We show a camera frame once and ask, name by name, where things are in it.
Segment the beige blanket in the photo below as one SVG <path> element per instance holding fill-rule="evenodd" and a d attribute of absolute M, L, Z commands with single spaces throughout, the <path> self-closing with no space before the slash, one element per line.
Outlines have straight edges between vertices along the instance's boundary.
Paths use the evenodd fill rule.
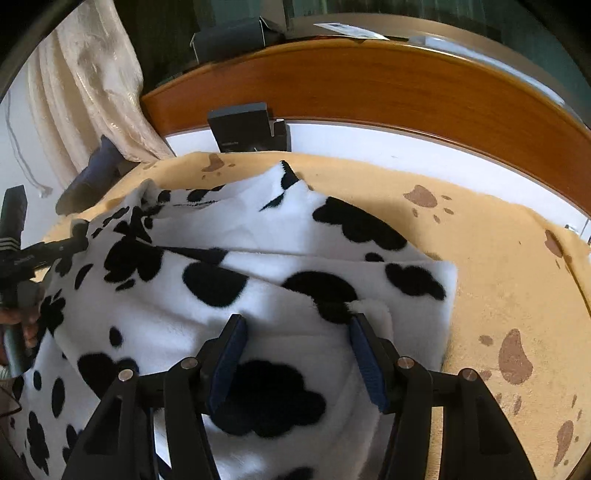
<path fill-rule="evenodd" d="M 564 480 L 591 441 L 590 249 L 533 211 L 440 180 L 335 158 L 287 153 L 202 154 L 141 164 L 91 219 L 143 179 L 210 188 L 285 159 L 314 190 L 388 222 L 433 258 L 453 261 L 459 285 L 446 372 L 477 369 L 517 432 L 538 479 Z M 47 239 L 69 236 L 70 218 Z M 433 420 L 428 479 L 439 469 Z"/>

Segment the blue gripper pad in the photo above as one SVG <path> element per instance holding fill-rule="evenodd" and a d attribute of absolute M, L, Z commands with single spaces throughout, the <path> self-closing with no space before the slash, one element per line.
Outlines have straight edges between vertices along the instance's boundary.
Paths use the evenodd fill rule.
<path fill-rule="evenodd" d="M 225 348 L 219 354 L 219 360 L 216 368 L 213 371 L 209 397 L 207 398 L 207 406 L 213 413 L 217 410 L 220 404 L 226 400 L 232 378 L 238 361 L 246 345 L 248 339 L 248 329 L 246 327 L 246 320 L 236 315 L 236 325 L 233 328 L 229 339 L 226 341 Z"/>
<path fill-rule="evenodd" d="M 384 375 L 356 316 L 349 323 L 349 340 L 369 399 L 383 412 L 389 404 Z"/>

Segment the metal screw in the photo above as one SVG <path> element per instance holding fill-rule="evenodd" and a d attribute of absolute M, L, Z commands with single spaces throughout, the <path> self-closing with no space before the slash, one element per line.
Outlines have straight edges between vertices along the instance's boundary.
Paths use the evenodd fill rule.
<path fill-rule="evenodd" d="M 405 370 L 409 370 L 414 367 L 414 360 L 409 356 L 402 356 L 396 362 L 400 368 L 404 368 Z"/>
<path fill-rule="evenodd" d="M 469 382 L 474 382 L 478 378 L 478 374 L 471 368 L 465 368 L 462 370 L 462 376 Z"/>
<path fill-rule="evenodd" d="M 181 368 L 184 368 L 185 370 L 191 370 L 192 368 L 195 368 L 198 363 L 199 362 L 197 362 L 195 357 L 188 356 L 181 362 Z"/>
<path fill-rule="evenodd" d="M 130 370 L 129 368 L 126 368 L 125 370 L 122 370 L 121 372 L 119 372 L 119 380 L 121 380 L 122 382 L 127 382 L 128 380 L 133 378 L 133 376 L 134 376 L 134 371 Z"/>

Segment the human hand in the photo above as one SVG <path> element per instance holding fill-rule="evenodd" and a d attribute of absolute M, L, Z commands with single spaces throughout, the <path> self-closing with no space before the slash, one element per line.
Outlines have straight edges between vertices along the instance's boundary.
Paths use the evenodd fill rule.
<path fill-rule="evenodd" d="M 5 325 L 22 324 L 22 335 L 25 339 L 25 346 L 33 348 L 37 344 L 37 320 L 39 318 L 39 305 L 26 309 L 0 310 L 0 333 L 4 337 Z M 8 358 L 4 351 L 4 342 L 0 338 L 0 365 L 7 365 Z"/>

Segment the cable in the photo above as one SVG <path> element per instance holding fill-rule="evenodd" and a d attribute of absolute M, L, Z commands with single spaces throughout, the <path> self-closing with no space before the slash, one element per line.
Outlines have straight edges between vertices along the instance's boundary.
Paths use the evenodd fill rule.
<path fill-rule="evenodd" d="M 31 167 L 29 167 L 27 161 L 25 160 L 25 157 L 22 154 L 21 151 L 21 146 L 18 143 L 17 140 L 17 136 L 14 133 L 14 130 L 12 129 L 12 125 L 10 123 L 10 103 L 11 103 L 11 94 L 10 94 L 10 90 L 7 91 L 6 94 L 6 128 L 8 130 L 9 133 L 9 137 L 10 137 L 10 145 L 12 146 L 12 152 L 14 153 L 14 157 L 17 159 L 17 163 L 18 166 L 21 167 L 22 173 L 24 174 L 25 178 L 29 181 L 29 183 L 31 185 L 33 185 L 38 191 L 39 191 L 39 196 L 44 199 L 49 197 L 49 195 L 51 195 L 51 192 L 53 191 L 53 189 L 51 187 L 48 187 L 47 185 L 43 185 L 41 183 L 39 183 L 36 179 L 35 176 L 33 175 L 33 172 L 31 171 Z"/>

